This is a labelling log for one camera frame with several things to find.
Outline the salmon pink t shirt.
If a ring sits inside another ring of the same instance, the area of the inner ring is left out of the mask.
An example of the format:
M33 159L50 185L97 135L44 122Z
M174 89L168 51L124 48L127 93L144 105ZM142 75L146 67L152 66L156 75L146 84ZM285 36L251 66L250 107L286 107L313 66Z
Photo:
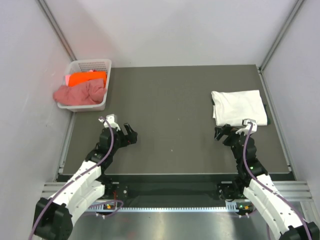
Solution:
M75 86L62 85L53 93L53 99L66 106L85 106L102 103L107 90L102 78L92 79Z

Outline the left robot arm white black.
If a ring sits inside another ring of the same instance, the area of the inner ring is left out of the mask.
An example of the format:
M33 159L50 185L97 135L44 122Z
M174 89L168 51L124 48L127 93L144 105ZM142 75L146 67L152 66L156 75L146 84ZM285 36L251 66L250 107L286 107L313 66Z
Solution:
M37 236L43 240L67 240L86 210L99 198L113 194L114 187L104 172L120 148L137 142L138 133L128 123L121 129L112 119L101 121L104 129L99 141L77 172L56 193L36 203L29 239Z

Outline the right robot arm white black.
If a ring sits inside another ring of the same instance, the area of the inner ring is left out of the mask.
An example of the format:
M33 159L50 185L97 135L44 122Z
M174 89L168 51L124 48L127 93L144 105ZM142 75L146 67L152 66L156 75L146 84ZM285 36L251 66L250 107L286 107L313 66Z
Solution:
M283 197L258 160L252 138L257 124L250 119L243 120L242 124L242 128L225 124L214 129L216 141L225 137L222 143L230 147L238 172L231 184L217 186L220 197L226 201L248 199L265 220L268 235L273 235L276 240L318 240L320 229L317 224L307 222Z

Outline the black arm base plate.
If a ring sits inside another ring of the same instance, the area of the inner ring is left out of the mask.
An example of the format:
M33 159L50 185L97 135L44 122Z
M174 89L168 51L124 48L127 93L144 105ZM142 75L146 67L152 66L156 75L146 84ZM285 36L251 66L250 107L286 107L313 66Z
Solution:
M227 202L245 198L232 183L222 182L113 182L106 186L105 196L125 203L139 197L162 198L161 202L174 201L178 197Z

